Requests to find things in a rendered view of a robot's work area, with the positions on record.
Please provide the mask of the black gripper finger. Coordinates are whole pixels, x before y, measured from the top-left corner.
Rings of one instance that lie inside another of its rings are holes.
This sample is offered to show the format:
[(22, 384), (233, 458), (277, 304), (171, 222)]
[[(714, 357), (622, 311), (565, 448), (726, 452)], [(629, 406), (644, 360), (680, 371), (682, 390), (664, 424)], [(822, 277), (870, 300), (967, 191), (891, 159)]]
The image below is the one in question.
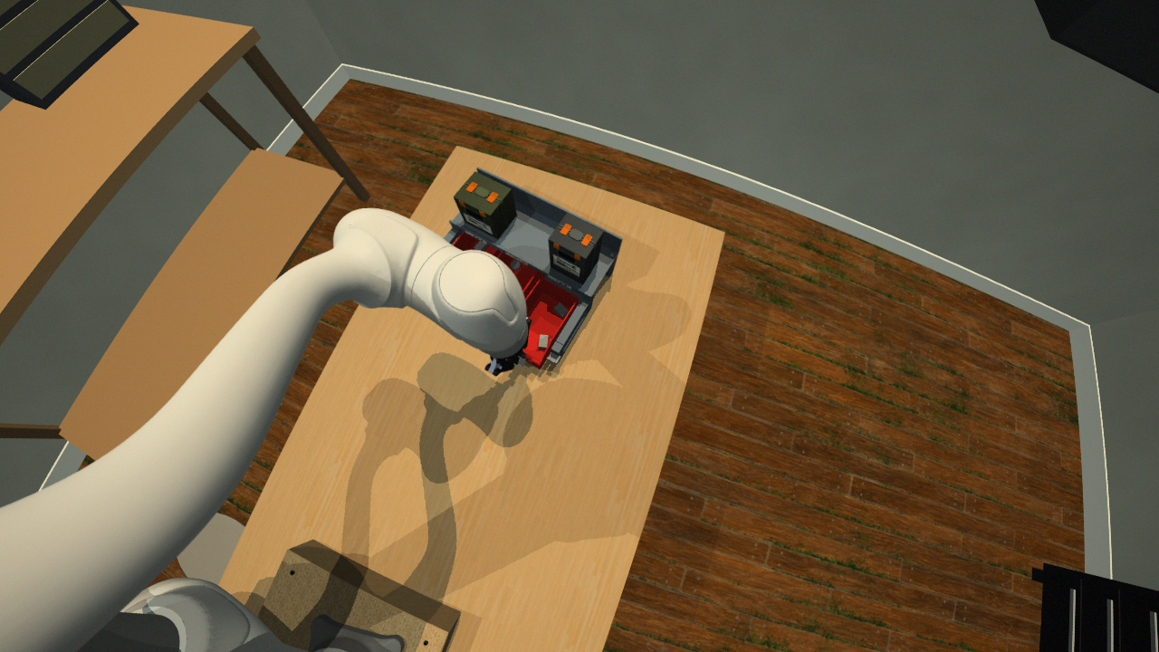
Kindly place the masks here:
[[(530, 330), (532, 321), (531, 321), (531, 318), (526, 318), (526, 321), (527, 321), (527, 339), (529, 339), (529, 330)], [(526, 347), (527, 347), (527, 340), (525, 343), (524, 349), (526, 350)], [(526, 352), (524, 352), (524, 350), (522, 350), (522, 352), (519, 352), (519, 354), (518, 354), (518, 358), (522, 358), (522, 360), (524, 360), (524, 364), (525, 364), (526, 362), (526, 360), (525, 360)]]
[[(524, 360), (522, 360), (522, 358), (518, 358), (518, 356), (516, 356), (516, 358), (511, 358), (511, 359), (504, 360), (503, 362), (497, 364), (496, 362), (496, 358), (493, 358), (493, 360), (490, 360), (490, 362), (487, 364), (487, 366), (484, 366), (484, 369), (487, 369), (488, 372), (490, 372), (490, 374), (495, 375), (495, 378), (496, 378), (496, 376), (498, 376), (498, 374), (502, 374), (502, 372), (505, 372), (508, 369), (513, 369), (513, 364), (516, 364), (516, 366), (524, 367)], [(516, 362), (513, 362), (515, 360), (516, 360)]]

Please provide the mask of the black tool case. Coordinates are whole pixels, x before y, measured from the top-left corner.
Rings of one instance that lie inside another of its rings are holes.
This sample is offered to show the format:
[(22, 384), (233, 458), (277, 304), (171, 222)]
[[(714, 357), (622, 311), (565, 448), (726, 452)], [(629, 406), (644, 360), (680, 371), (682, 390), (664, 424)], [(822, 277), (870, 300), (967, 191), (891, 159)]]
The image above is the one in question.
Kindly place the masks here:
[(548, 239), (551, 268), (584, 284), (598, 262), (603, 234), (600, 228), (567, 212)]

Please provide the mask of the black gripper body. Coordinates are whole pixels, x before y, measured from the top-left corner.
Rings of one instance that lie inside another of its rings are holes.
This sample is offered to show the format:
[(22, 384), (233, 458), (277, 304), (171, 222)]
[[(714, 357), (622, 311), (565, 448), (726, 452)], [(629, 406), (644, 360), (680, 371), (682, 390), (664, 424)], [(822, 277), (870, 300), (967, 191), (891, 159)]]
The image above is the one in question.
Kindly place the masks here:
[[(526, 343), (526, 340), (525, 340), (525, 343)], [(525, 346), (525, 343), (524, 343), (524, 346)], [(524, 346), (522, 346), (522, 350), (524, 350)], [(516, 352), (516, 354), (511, 356), (511, 358), (516, 358), (516, 356), (518, 356), (519, 352), (522, 352), (522, 350), (519, 350), (518, 352)], [(506, 359), (510, 359), (510, 358), (496, 359), (496, 362), (500, 364), (500, 362), (503, 362)]]

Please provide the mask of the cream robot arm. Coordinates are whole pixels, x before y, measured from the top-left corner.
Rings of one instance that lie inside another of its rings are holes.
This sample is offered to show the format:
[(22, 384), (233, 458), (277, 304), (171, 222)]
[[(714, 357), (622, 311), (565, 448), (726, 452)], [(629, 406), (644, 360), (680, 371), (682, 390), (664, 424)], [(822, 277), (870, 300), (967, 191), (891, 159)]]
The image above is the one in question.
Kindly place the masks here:
[(345, 301), (408, 306), (496, 359), (527, 340), (524, 292), (498, 257), (398, 212), (349, 212), (334, 249), (279, 276), (138, 432), (0, 508), (0, 652), (402, 652), (399, 635), (325, 614), (308, 651), (287, 647), (216, 583), (148, 587), (243, 479), (318, 322)]

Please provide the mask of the olive green case with orange latches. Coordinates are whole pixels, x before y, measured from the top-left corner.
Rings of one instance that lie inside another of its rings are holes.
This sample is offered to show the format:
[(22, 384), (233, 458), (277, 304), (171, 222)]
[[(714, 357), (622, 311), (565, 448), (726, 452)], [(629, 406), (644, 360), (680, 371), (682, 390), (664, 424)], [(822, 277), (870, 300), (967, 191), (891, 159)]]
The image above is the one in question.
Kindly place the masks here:
[(517, 217), (511, 189), (480, 173), (471, 175), (453, 199), (464, 221), (493, 239), (501, 239)]

